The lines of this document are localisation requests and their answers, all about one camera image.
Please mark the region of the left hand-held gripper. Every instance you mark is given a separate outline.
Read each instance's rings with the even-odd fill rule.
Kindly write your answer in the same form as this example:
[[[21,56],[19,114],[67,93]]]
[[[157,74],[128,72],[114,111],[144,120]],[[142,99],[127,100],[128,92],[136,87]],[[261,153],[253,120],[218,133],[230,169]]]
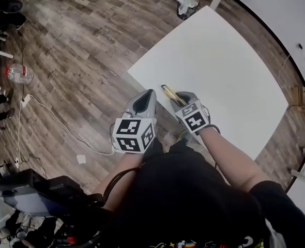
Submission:
[[[142,153],[155,138],[157,96],[153,89],[145,90],[126,105],[117,118],[112,133],[115,151],[120,153]]]

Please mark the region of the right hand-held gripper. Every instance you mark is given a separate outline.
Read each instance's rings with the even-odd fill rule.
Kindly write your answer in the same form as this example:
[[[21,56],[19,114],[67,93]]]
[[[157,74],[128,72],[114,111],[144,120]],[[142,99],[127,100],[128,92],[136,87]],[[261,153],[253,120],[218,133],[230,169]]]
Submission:
[[[176,118],[190,133],[198,134],[200,129],[210,124],[209,110],[192,92],[180,91],[176,95],[185,103],[183,105],[171,100]]]

